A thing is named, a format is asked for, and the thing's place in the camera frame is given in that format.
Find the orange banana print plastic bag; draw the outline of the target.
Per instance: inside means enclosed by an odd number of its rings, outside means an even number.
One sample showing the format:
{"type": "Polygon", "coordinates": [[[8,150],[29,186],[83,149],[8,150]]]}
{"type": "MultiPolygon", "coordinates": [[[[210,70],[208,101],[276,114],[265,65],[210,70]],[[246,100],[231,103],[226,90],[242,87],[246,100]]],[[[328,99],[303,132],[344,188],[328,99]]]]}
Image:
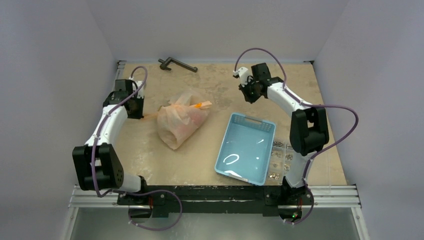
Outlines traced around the orange banana print plastic bag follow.
{"type": "Polygon", "coordinates": [[[178,149],[206,121],[213,103],[193,90],[183,91],[168,100],[168,105],[146,114],[155,119],[160,139],[172,150],[178,149]]]}

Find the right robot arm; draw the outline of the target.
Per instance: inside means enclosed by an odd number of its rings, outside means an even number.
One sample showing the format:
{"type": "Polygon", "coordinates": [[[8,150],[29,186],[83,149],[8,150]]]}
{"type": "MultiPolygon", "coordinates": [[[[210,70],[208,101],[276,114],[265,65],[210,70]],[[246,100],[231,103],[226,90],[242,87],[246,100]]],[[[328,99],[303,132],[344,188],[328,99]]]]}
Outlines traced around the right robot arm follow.
{"type": "Polygon", "coordinates": [[[266,63],[233,71],[246,102],[260,97],[277,104],[290,117],[289,144],[294,151],[290,169],[283,177],[280,196],[288,204],[306,192],[308,174],[316,155],[330,140],[327,113],[295,94],[278,76],[272,76],[266,63]]]}

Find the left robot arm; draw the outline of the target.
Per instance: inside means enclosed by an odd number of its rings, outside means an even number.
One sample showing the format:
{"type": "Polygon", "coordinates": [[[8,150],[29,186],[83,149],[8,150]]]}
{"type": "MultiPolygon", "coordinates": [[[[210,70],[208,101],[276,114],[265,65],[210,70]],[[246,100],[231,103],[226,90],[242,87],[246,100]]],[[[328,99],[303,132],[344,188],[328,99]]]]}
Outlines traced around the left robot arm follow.
{"type": "Polygon", "coordinates": [[[144,81],[118,79],[103,102],[102,115],[93,134],[82,146],[74,147],[73,163],[79,186],[84,191],[116,190],[129,192],[138,205],[146,203],[149,191],[141,176],[126,173],[114,149],[127,119],[143,118],[144,81]]]}

